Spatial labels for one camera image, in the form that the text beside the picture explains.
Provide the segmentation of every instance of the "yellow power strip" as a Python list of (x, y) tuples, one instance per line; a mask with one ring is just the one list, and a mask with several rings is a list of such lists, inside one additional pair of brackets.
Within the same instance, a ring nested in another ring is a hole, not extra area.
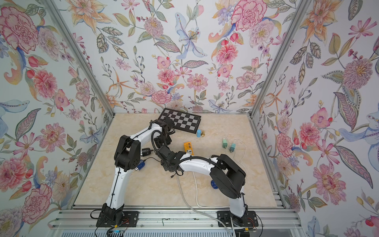
[(184, 143), (184, 150), (186, 151), (186, 153), (193, 155), (192, 145), (190, 142)]

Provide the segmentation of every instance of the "table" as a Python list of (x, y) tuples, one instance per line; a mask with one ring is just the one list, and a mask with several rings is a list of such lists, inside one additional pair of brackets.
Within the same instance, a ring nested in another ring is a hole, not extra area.
[[(198, 138), (196, 134), (176, 130), (170, 136), (172, 139), (172, 143), (169, 145), (170, 150), (174, 152), (183, 151), (183, 143), (190, 141), (194, 155), (211, 157), (213, 154), (220, 155), (225, 152), (225, 149), (222, 148), (224, 135), (229, 137), (230, 142), (235, 139), (241, 140), (247, 146), (246, 155), (242, 161), (245, 168), (241, 166), (247, 173), (244, 188), (245, 203), (249, 207), (276, 207), (275, 198), (247, 116), (245, 114), (200, 115), (199, 129), (205, 131), (205, 136)], [(150, 120), (155, 120), (158, 117), (159, 114), (116, 114), (75, 205), (102, 205), (105, 203), (113, 182), (113, 157), (119, 138), (122, 135), (131, 135), (141, 131), (148, 126)], [(245, 147), (238, 141), (235, 143), (235, 159), (238, 161), (242, 159)], [(152, 149), (150, 143), (144, 147)], [(233, 159), (233, 153), (226, 151), (226, 154)], [(151, 156), (159, 160), (154, 153)], [(140, 171), (134, 171), (130, 177), (125, 192), (125, 206), (185, 206), (176, 177), (170, 178), (173, 174), (164, 171), (160, 162), (148, 159), (145, 167)], [(201, 206), (226, 206), (229, 204), (226, 196), (218, 189), (211, 187), (211, 177), (199, 173), (195, 175), (199, 192), (198, 201)], [(184, 175), (180, 176), (180, 183), (187, 202), (191, 206), (196, 206), (196, 188), (192, 172), (184, 172)]]

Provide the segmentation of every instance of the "wall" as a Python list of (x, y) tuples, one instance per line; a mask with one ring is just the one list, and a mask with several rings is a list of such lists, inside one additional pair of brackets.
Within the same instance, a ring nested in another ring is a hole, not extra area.
[(314, 236), (379, 236), (378, 1), (314, 0), (254, 116)]
[(116, 113), (249, 111), (299, 2), (55, 1)]
[(0, 236), (46, 236), (110, 118), (43, 5), (0, 4)]

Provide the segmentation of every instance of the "black mounting plate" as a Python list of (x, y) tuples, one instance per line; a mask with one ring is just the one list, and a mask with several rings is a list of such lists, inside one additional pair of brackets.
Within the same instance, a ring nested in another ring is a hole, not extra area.
[[(231, 227), (232, 224), (230, 223), (230, 211), (218, 211), (217, 212), (217, 218), (223, 222), (227, 227)], [(257, 215), (255, 214), (255, 211), (247, 211), (243, 217), (241, 217), (243, 224), (240, 225), (240, 227), (257, 227), (258, 226), (258, 219)], [(223, 227), (220, 222), (218, 222), (218, 227)]]
[[(121, 224), (118, 227), (136, 227), (137, 226), (137, 221), (138, 221), (138, 212), (133, 212), (133, 211), (123, 211), (124, 214), (124, 219), (129, 218), (129, 224)], [(96, 226), (97, 227), (113, 227), (111, 224), (112, 223), (107, 223), (106, 220), (103, 220), (104, 216), (100, 215), (99, 218), (97, 219)]]

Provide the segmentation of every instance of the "black and white checkered board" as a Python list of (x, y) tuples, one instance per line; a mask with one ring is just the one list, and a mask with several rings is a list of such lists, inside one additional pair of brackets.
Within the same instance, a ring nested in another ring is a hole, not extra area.
[(201, 120), (201, 116), (199, 115), (192, 115), (168, 108), (163, 110), (158, 119), (163, 121), (166, 117), (174, 121), (174, 129), (191, 133), (196, 133)]

